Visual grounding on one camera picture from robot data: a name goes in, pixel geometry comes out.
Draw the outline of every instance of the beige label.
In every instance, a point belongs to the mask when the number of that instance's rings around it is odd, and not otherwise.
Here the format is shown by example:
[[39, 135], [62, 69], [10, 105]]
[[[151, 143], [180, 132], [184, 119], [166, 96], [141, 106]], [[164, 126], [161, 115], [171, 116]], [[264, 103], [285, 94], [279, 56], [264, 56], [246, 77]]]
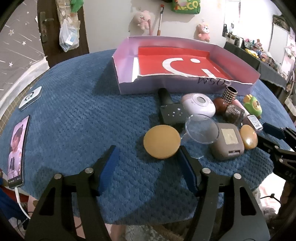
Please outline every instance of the beige label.
[[234, 129], [221, 129], [226, 145], [238, 144]]

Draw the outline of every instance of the brown wooden door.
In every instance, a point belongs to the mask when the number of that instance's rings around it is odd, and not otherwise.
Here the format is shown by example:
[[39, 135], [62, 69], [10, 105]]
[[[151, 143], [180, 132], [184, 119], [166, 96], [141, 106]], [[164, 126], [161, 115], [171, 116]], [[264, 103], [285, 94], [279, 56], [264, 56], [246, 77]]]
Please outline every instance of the brown wooden door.
[[46, 23], [47, 42], [42, 43], [43, 51], [45, 56], [47, 56], [46, 59], [48, 61], [49, 67], [53, 67], [54, 65], [67, 59], [89, 53], [89, 46], [86, 39], [83, 7], [81, 7], [78, 11], [78, 19], [80, 20], [79, 47], [69, 50], [66, 53], [59, 45], [60, 22], [57, 14], [57, 6], [55, 0], [38, 0], [37, 16], [39, 32], [41, 32], [40, 12], [45, 12], [46, 18], [54, 19], [53, 21], [49, 21]]

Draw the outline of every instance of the whiteboard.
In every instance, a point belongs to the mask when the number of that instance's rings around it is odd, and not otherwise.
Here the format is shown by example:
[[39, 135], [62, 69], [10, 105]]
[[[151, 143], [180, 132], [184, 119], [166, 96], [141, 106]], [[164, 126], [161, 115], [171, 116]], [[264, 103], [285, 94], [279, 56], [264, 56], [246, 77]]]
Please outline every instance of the whiteboard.
[[273, 27], [272, 39], [270, 42], [269, 52], [274, 61], [282, 65], [285, 55], [285, 47], [288, 42], [288, 31], [275, 25]]

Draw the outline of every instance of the white star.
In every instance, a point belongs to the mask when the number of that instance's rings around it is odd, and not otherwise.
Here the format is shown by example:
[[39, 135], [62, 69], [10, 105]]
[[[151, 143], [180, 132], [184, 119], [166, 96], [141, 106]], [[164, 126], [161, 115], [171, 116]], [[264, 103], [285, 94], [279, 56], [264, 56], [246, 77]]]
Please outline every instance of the white star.
[[10, 36], [14, 34], [13, 30], [9, 30], [9, 35], [10, 35]]

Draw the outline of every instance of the pink tube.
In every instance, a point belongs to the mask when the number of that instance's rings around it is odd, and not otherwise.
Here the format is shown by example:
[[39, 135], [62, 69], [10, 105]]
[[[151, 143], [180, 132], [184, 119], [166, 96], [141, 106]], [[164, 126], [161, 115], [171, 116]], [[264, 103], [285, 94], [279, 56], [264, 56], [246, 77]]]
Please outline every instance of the pink tube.
[[248, 116], [250, 113], [246, 110], [246, 108], [237, 100], [235, 99], [232, 104], [242, 108], [244, 110], [244, 116]]

